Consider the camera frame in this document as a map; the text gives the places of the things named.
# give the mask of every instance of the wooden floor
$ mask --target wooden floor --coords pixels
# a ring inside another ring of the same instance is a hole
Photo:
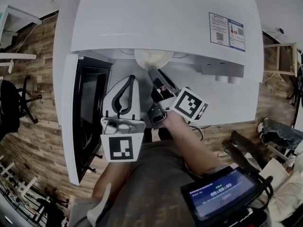
[[[30,75],[28,89],[32,95],[41,94],[43,99],[31,104],[30,110],[39,120],[32,124],[27,118],[21,119],[18,133],[7,134],[0,143],[0,155],[4,154],[4,163],[14,161],[13,170],[19,172],[28,164],[30,170],[22,172],[22,178],[30,181],[33,176],[38,177],[35,188],[44,193],[45,187],[57,188],[63,198],[89,197],[95,182],[107,166],[105,160],[95,158],[92,168],[97,174],[87,173],[80,187],[69,183],[68,173],[63,154],[62,132],[58,126],[53,96],[53,39],[56,26],[56,16],[47,19],[38,26],[22,45],[19,52],[37,54],[34,61],[16,61],[11,74],[8,68],[0,68],[0,76],[9,80],[17,87],[22,86],[25,76]],[[32,31],[33,26],[24,29],[18,36],[17,44],[8,52],[15,52],[25,37]],[[275,58],[267,52],[266,66],[274,65]],[[230,138],[231,132],[237,130],[253,142],[259,142],[256,127],[264,117],[268,117],[291,125],[294,119],[295,108],[288,102],[287,95],[291,87],[282,81],[279,75],[269,78],[260,85],[258,110],[255,121],[216,125],[204,130],[204,143],[214,151],[222,160],[230,162],[229,158],[221,151],[221,142]]]

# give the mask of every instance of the power cord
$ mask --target power cord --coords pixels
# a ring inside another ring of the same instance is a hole
[[[268,79],[272,78],[274,75],[275,75],[275,73],[272,74],[269,78],[267,78],[267,79],[265,79],[264,81],[262,81],[262,82],[259,84],[259,86],[262,85],[264,82],[266,82]]]
[[[24,168],[23,168],[21,171],[19,171],[19,173],[17,173],[17,175],[21,175],[21,173],[22,173],[25,169],[29,170],[29,166],[28,166],[26,163],[24,163]]]
[[[262,35],[262,38],[263,38],[264,44],[267,45],[267,43],[266,43],[263,35]],[[272,53],[272,51],[270,50],[270,48],[269,48],[269,51],[273,55],[273,57],[277,60],[277,57]]]
[[[55,17],[55,16],[57,16],[57,15],[58,15],[58,13],[56,13],[56,14],[53,15],[53,16],[47,17],[47,18],[43,19],[42,21],[45,21],[45,20],[47,20],[47,19],[49,19],[49,18],[51,18],[51,17]],[[29,33],[29,35],[25,38],[25,40],[27,40],[27,38],[32,34],[32,32],[33,32],[33,31],[35,30],[35,28],[37,28],[38,26],[39,26],[39,25],[36,25],[36,26],[33,28],[33,30],[32,30],[32,31]]]
[[[23,160],[25,161],[25,165],[27,165],[27,161],[26,161],[26,159],[23,157],[21,150],[20,150],[19,148],[16,148],[16,149],[17,149],[17,151],[19,152],[20,156],[21,156],[21,157],[23,158]]]
[[[203,130],[202,130],[200,127],[194,126],[194,125],[189,125],[189,127],[190,127],[190,128],[193,128],[193,131],[199,131],[199,133],[200,133],[200,135],[201,135],[201,140],[200,140],[200,141],[202,141],[202,140],[204,139],[204,133],[203,133]]]

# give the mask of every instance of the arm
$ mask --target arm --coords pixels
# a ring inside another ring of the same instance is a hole
[[[221,165],[220,160],[205,147],[179,114],[168,111],[163,126],[169,130],[189,169],[194,174],[202,175]]]
[[[102,198],[105,192],[106,185],[111,183],[109,201],[114,202],[121,188],[123,187],[130,163],[129,162],[113,162],[109,163],[98,179],[92,197]]]

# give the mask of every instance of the cable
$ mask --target cable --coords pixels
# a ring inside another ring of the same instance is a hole
[[[22,157],[23,160],[25,161],[25,164],[27,165],[27,161],[26,161],[25,158],[23,157],[21,150],[20,150],[19,148],[16,148],[16,149],[18,150],[19,154],[21,155],[21,157]]]
[[[264,82],[266,82],[268,79],[272,78],[274,75],[275,75],[275,73],[272,74],[269,78],[265,79],[263,82],[261,82],[261,83],[259,84],[259,86],[262,85]]]
[[[19,171],[16,175],[21,175],[21,173],[25,170],[25,169],[27,169],[27,167],[28,167],[28,165],[27,164],[24,164],[25,165],[25,167],[21,170],[21,171]]]
[[[269,49],[269,51],[270,51],[270,53],[273,55],[273,57],[275,57],[275,59],[277,60],[277,57],[272,53],[272,51],[271,51],[270,49]]]
[[[27,40],[27,38],[32,34],[32,32],[33,32],[33,31],[35,30],[35,28],[37,28],[38,26],[39,26],[39,25],[36,25],[36,26],[33,28],[33,30],[32,30],[32,31],[29,33],[29,35],[25,38],[25,40]]]
[[[193,131],[196,131],[196,130],[199,131],[199,133],[201,134],[201,140],[200,141],[202,141],[204,139],[204,133],[199,127],[193,126],[193,125],[190,125],[189,127],[193,128]]]
[[[205,128],[200,128],[200,129],[202,129],[202,130],[204,130],[204,129],[207,129],[207,128],[209,128],[211,125],[209,125],[209,126],[207,126],[207,127],[205,127]]]

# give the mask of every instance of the wooden chair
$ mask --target wooden chair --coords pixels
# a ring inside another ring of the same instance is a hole
[[[291,71],[282,71],[280,70],[280,49],[281,47],[288,47],[290,46],[292,48],[292,68],[293,72]],[[269,44],[265,45],[264,48],[275,48],[276,47],[276,70],[264,70],[264,72],[267,73],[277,73],[277,74],[285,74],[289,76],[295,76],[297,77],[297,70],[298,70],[298,49],[297,44]]]
[[[9,172],[9,170],[10,170],[14,165],[15,165],[15,163],[12,162],[12,163],[10,163],[7,167],[4,167],[4,166],[0,163],[0,171],[1,171],[0,175],[1,175],[1,176],[4,176],[5,174],[7,174],[8,176],[7,176],[6,180],[8,180],[10,177],[13,177],[13,175]]]

